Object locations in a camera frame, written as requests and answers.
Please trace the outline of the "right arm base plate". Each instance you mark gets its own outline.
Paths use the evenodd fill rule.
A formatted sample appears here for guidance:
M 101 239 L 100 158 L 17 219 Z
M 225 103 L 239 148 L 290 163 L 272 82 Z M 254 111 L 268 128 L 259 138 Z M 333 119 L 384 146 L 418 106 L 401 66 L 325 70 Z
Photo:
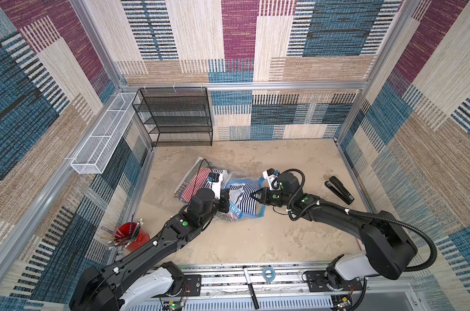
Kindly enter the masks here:
M 324 270 L 309 270 L 301 275 L 301 279 L 308 286 L 311 293 L 352 292 L 354 294 L 363 290 L 364 281 L 361 278 L 355 278 L 351 281 L 340 281 L 333 287 L 325 273 Z

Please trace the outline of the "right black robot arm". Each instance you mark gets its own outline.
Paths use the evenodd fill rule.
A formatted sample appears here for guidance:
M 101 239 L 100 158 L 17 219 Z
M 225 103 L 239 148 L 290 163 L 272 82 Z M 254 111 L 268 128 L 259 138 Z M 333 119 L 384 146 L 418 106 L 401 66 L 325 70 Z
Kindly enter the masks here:
M 431 267 L 437 259 L 435 242 L 422 230 L 397 220 L 391 213 L 349 209 L 317 195 L 305 193 L 305 175 L 291 168 L 264 173 L 266 187 L 250 197 L 262 205 L 283 207 L 292 222 L 307 220 L 339 229 L 360 240 L 357 255 L 337 256 L 324 273 L 331 290 L 342 290 L 351 280 L 382 276 L 397 280 L 404 272 Z

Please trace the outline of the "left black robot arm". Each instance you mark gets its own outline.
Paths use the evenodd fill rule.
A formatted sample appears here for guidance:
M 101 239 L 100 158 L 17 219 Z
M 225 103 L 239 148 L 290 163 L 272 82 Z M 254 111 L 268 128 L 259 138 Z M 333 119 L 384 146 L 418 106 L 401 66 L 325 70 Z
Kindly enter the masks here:
M 199 236 L 216 213 L 228 213 L 229 198 L 228 189 L 214 192 L 202 188 L 138 250 L 102 269 L 87 268 L 70 299 L 70 310 L 124 310 L 130 306 L 126 291 L 154 265 Z

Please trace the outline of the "navy white striped tank top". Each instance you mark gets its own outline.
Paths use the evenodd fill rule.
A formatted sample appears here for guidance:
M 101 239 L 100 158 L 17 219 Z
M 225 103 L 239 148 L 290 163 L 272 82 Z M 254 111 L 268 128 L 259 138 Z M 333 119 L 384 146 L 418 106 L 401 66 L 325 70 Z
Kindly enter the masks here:
M 232 183 L 227 187 L 229 189 L 229 211 L 233 219 L 256 219 L 264 216 L 265 206 L 251 197 L 251 194 L 258 190 L 256 186 L 252 183 Z

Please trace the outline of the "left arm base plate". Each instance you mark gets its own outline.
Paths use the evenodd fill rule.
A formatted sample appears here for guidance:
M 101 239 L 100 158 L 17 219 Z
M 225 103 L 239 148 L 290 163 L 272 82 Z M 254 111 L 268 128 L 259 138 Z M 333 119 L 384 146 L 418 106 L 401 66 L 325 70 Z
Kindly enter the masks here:
M 202 276 L 200 274 L 187 274 L 179 281 L 174 281 L 167 297 L 175 299 L 198 297 L 201 293 Z

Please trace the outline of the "clear vacuum bag blue zipper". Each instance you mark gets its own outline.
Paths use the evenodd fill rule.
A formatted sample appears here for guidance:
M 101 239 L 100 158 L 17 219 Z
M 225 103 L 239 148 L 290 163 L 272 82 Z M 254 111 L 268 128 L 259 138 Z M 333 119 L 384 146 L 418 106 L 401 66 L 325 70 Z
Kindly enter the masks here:
M 263 184 L 263 178 L 252 180 L 236 172 L 215 168 L 206 159 L 197 158 L 176 188 L 174 197 L 190 203 L 198 190 L 210 189 L 215 202 L 225 206 L 224 211 L 217 213 L 218 218 L 231 222 L 244 218 L 258 219 L 264 216 L 266 206 L 251 198 L 250 194 L 262 188 Z

